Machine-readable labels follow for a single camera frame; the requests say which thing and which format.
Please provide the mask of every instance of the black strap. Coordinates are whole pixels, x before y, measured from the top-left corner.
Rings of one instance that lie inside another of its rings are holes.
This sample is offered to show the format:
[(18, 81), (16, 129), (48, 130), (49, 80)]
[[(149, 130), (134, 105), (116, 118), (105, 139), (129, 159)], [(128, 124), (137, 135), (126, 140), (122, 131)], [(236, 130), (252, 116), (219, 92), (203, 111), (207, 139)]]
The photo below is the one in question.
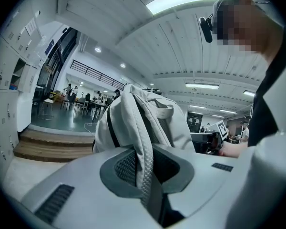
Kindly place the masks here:
[(109, 132), (110, 132), (110, 135), (111, 135), (111, 138), (113, 140), (113, 144), (115, 147), (120, 147), (120, 144), (119, 144), (119, 141), (118, 139), (116, 138), (116, 135), (114, 133), (114, 130), (113, 130), (113, 127), (112, 127), (112, 123), (111, 123), (111, 118), (110, 118), (110, 106), (108, 107), (108, 110), (107, 110), (107, 124), (108, 124), (108, 128), (109, 128)]

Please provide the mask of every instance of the black vent grille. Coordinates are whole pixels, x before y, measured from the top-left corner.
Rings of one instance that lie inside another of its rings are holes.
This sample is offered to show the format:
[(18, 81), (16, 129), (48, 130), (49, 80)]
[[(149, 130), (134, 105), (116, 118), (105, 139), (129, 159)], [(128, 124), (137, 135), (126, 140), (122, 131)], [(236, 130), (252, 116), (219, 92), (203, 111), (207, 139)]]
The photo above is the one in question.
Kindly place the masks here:
[(217, 168), (217, 169), (221, 169), (221, 170), (225, 170), (225, 171), (229, 171), (229, 172), (231, 172), (233, 169), (232, 166), (226, 166), (226, 165), (219, 164), (219, 163), (212, 164), (212, 167)]
[(14, 37), (14, 33), (11, 32), (11, 33), (9, 34), (9, 37), (8, 37), (8, 38), (9, 38), (10, 40), (12, 40), (13, 37)]
[(73, 192), (74, 187), (62, 184), (47, 198), (47, 200), (35, 212), (35, 215), (43, 221), (51, 224), (59, 214), (61, 208)]

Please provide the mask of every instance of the stool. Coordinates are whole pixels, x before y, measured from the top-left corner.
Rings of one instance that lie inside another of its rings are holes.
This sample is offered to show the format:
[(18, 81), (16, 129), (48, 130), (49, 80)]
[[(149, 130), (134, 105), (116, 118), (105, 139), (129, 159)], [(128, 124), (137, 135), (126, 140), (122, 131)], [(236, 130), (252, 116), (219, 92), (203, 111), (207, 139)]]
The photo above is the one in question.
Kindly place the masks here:
[[(39, 116), (38, 116), (38, 118), (40, 118), (40, 119), (43, 119), (43, 120), (52, 120), (53, 118), (54, 118), (54, 116), (52, 115), (53, 114), (53, 107), (52, 107), (52, 104), (54, 103), (54, 101), (53, 100), (51, 100), (51, 99), (46, 99), (46, 100), (44, 100), (43, 101), (43, 103), (42, 103), (42, 105), (41, 105), (41, 110), (40, 110), (40, 112), (39, 112)], [(50, 113), (51, 114), (43, 114), (43, 112), (44, 112), (44, 105), (47, 105), (47, 109), (48, 109), (48, 106), (50, 105)], [(50, 119), (46, 119), (46, 118), (43, 118), (42, 116), (50, 116), (51, 118)]]

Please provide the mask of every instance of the headset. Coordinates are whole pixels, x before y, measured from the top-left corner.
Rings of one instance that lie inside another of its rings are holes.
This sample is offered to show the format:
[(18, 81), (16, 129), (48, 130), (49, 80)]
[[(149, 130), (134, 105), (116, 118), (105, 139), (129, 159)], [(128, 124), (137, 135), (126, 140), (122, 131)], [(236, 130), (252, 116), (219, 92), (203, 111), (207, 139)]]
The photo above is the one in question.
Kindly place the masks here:
[[(269, 1), (266, 1), (266, 2), (256, 1), (255, 3), (269, 4), (270, 2)], [(211, 13), (211, 15), (208, 18), (205, 18), (205, 17), (199, 18), (199, 24), (200, 24), (201, 30), (204, 34), (205, 41), (208, 43), (211, 43), (213, 41), (212, 33), (211, 33), (213, 29), (212, 23), (211, 23), (212, 16), (213, 16), (213, 13)]]

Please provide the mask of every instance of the white ceiling panel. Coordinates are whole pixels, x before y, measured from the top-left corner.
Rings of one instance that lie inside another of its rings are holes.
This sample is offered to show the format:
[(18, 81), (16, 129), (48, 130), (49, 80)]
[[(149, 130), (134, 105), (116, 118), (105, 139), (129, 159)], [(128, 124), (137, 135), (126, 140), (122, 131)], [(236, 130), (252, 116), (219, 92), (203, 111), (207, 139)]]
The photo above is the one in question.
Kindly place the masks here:
[[(267, 63), (257, 54), (222, 46), (215, 38), (212, 43), (205, 41), (198, 19), (212, 13), (214, 0), (180, 5), (154, 16), (146, 7), (151, 1), (67, 0), (57, 18), (91, 38), (85, 51), (94, 53), (94, 47), (101, 45), (108, 53), (100, 56), (103, 60), (116, 64), (110, 56), (114, 54), (180, 103), (205, 104), (209, 114), (218, 114), (218, 108), (248, 113), (253, 98), (243, 92), (257, 90)], [(186, 82), (219, 84), (219, 89), (191, 89)]]

